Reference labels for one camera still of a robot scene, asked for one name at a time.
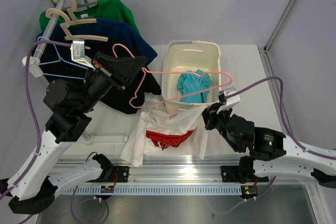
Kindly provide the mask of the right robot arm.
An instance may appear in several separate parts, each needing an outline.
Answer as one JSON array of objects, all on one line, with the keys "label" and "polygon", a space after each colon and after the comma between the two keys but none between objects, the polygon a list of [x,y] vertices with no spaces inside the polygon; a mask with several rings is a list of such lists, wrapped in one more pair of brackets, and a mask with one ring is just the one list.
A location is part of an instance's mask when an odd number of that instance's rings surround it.
[{"label": "right robot arm", "polygon": [[207,107],[202,117],[206,130],[217,130],[234,152],[242,153],[232,178],[240,183],[269,176],[302,176],[326,188],[335,188],[335,151],[296,141],[292,136],[220,110]]}]

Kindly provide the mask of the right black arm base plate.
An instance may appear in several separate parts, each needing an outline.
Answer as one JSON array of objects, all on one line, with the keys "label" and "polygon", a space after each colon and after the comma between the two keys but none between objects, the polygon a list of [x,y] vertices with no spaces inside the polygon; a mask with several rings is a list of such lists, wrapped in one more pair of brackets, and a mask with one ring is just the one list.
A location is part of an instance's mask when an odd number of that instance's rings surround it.
[{"label": "right black arm base plate", "polygon": [[221,166],[220,167],[222,182],[224,183],[254,183],[269,182],[268,177],[257,177],[254,174],[243,174],[239,171],[238,166]]}]

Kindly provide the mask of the white red print t shirt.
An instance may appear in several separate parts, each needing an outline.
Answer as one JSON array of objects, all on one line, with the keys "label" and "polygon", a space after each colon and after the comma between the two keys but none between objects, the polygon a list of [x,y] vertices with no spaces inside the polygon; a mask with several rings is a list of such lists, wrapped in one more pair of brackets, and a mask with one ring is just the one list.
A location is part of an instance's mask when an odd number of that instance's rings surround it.
[{"label": "white red print t shirt", "polygon": [[147,108],[126,141],[120,158],[134,166],[143,164],[144,155],[158,154],[166,149],[177,150],[191,142],[197,157],[204,159],[208,131],[202,113],[205,105],[196,106],[176,114]]}]

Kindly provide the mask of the blue wire hanger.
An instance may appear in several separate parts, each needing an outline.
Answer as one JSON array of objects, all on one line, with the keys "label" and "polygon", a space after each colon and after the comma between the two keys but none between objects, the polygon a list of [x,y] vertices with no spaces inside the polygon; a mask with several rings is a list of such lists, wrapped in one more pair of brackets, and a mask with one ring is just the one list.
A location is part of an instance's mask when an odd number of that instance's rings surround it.
[{"label": "blue wire hanger", "polygon": [[[52,61],[46,61],[46,62],[42,62],[40,63],[39,65],[40,66],[44,66],[44,65],[54,65],[54,64],[57,64],[57,63],[65,63],[66,65],[71,65],[71,66],[75,66],[77,68],[80,68],[80,69],[85,69],[87,70],[88,68],[85,67],[85,66],[80,66],[79,64],[77,63],[73,63],[73,62],[70,62],[70,61],[67,61],[65,60],[59,53],[58,51],[58,48],[57,48],[57,45],[56,44],[53,44],[53,47],[54,47],[54,50],[55,50],[55,53],[57,55],[57,60],[52,60]],[[65,78],[69,78],[69,79],[78,79],[78,80],[84,80],[84,78],[82,77],[73,77],[73,76],[63,76],[63,75],[57,75],[57,74],[45,74],[47,76],[54,76],[54,77],[65,77]]]}]

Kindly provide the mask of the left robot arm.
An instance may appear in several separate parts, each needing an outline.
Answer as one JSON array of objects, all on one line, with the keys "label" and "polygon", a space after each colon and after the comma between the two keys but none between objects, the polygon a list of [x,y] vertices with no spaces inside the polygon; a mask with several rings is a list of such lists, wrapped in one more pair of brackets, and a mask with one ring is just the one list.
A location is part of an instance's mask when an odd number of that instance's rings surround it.
[{"label": "left robot arm", "polygon": [[50,174],[63,153],[83,136],[91,122],[88,113],[110,89],[125,89],[147,59],[98,52],[91,62],[83,85],[63,79],[48,85],[44,104],[52,115],[38,137],[36,149],[13,177],[1,180],[1,194],[10,196],[8,205],[13,213],[41,213],[66,190],[91,180],[106,182],[112,177],[113,164],[103,154],[66,172]]}]

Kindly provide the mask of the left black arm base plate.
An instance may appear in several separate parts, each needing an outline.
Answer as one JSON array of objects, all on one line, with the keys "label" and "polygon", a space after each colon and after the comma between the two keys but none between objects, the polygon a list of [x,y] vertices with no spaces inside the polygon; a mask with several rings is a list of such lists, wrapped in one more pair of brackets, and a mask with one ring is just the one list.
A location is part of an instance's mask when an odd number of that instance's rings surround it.
[{"label": "left black arm base plate", "polygon": [[129,179],[129,166],[114,166],[112,174],[108,177],[107,182],[127,183]]}]

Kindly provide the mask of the light blue t shirt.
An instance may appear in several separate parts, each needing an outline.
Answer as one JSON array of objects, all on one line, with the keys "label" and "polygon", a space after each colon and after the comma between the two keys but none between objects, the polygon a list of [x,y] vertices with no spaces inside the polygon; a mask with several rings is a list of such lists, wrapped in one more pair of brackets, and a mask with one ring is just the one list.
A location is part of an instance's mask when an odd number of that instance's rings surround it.
[{"label": "light blue t shirt", "polygon": [[[208,89],[212,85],[212,80],[209,74],[203,74],[201,70],[197,70],[194,74],[181,74],[177,81],[177,90],[182,96],[188,95],[197,91]],[[185,103],[206,103],[209,91],[204,91],[195,95],[188,97],[183,97],[180,99],[181,102]]]}]

